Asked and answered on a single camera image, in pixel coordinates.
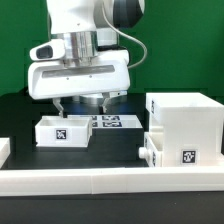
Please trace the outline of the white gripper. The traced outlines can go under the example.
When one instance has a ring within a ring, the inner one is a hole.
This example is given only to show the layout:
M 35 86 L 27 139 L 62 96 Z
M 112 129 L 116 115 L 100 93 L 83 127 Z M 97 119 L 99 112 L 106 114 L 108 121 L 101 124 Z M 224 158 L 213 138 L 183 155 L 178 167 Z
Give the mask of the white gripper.
M 53 39 L 30 50 L 33 63 L 28 69 L 28 90 L 33 99 L 53 99 L 64 118 L 62 97 L 103 93 L 101 111 L 107 112 L 112 97 L 106 92 L 125 91 L 130 86 L 127 50 L 100 51 L 89 65 L 66 65 L 66 48 Z

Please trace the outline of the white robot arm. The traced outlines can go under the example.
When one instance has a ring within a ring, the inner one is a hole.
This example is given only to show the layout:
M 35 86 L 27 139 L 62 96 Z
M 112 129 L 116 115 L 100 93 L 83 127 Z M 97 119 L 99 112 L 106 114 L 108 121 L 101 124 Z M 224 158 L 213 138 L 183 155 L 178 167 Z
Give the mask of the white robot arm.
M 123 28 L 143 16 L 145 0 L 46 0 L 50 40 L 30 50 L 28 90 L 51 99 L 100 93 L 108 101 L 130 86 L 129 52 L 118 45 Z

